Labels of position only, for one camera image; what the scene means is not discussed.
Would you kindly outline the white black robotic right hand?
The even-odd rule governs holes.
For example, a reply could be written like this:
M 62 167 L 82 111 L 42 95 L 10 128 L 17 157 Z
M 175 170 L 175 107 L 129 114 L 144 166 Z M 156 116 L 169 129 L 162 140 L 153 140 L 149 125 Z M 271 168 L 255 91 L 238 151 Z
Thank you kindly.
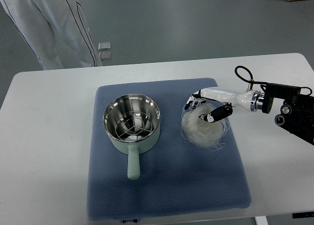
M 257 90 L 240 93 L 218 87 L 208 87 L 193 93 L 184 109 L 196 108 L 198 104 L 203 104 L 207 100 L 220 102 L 223 104 L 222 106 L 198 116 L 203 121 L 214 123 L 229 117 L 233 113 L 233 107 L 236 106 L 241 106 L 250 112 L 256 112 L 261 108 L 261 99 L 262 94 Z

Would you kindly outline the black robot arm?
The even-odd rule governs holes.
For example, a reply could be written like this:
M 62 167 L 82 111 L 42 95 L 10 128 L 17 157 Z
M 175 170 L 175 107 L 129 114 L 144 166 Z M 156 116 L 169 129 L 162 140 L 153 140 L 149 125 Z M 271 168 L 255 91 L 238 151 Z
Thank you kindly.
M 247 91 L 251 91 L 254 84 L 260 85 L 263 93 L 253 95 L 253 110 L 270 113 L 274 99 L 282 99 L 280 114 L 275 116 L 276 125 L 310 144 L 314 143 L 314 97 L 310 87 L 257 82 L 251 71 L 241 65 L 235 68 L 235 74 L 249 84 Z

